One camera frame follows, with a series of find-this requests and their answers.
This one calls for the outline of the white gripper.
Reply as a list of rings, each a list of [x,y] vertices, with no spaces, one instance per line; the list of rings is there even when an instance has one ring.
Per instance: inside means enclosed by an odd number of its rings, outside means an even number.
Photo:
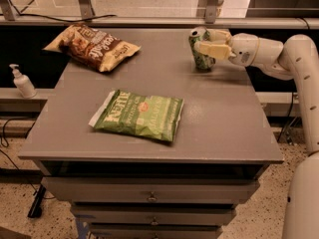
[[[231,38],[231,34],[226,30],[209,29],[209,40],[197,41],[194,49],[211,58],[217,60],[229,60],[231,63],[239,66],[250,66],[258,50],[259,38],[255,35],[240,33]],[[218,44],[214,41],[228,42],[227,44]]]

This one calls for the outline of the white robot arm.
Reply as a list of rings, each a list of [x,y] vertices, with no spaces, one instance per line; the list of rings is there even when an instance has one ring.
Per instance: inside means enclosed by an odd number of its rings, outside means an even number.
[[[308,157],[290,183],[282,239],[319,239],[319,57],[314,41],[294,35],[282,43],[250,34],[210,30],[194,49],[238,66],[295,83]]]

